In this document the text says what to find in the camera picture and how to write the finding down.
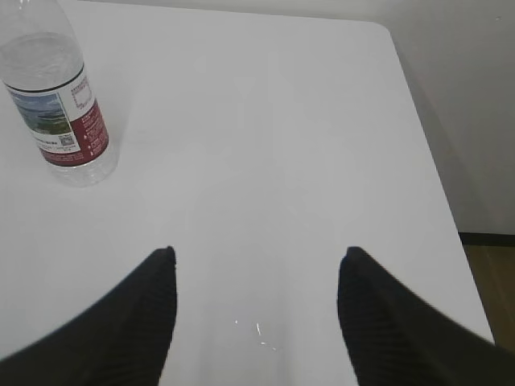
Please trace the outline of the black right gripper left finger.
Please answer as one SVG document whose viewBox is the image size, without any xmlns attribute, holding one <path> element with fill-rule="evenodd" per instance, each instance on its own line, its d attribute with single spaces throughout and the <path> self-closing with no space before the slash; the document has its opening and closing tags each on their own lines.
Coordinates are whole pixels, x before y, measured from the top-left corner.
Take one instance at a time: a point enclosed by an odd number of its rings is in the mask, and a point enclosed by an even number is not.
<svg viewBox="0 0 515 386">
<path fill-rule="evenodd" d="M 178 308 L 172 247 L 152 252 L 98 302 L 1 361 L 3 385 L 157 385 Z"/>
</svg>

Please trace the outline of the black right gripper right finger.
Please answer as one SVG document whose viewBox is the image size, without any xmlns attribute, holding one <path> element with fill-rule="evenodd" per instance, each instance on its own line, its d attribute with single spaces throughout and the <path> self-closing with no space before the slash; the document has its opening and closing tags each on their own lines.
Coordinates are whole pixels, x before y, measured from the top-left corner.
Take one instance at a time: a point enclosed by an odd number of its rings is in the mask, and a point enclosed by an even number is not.
<svg viewBox="0 0 515 386">
<path fill-rule="evenodd" d="M 448 318 L 364 249 L 340 262 L 337 313 L 359 385 L 512 385 L 513 353 Z"/>
</svg>

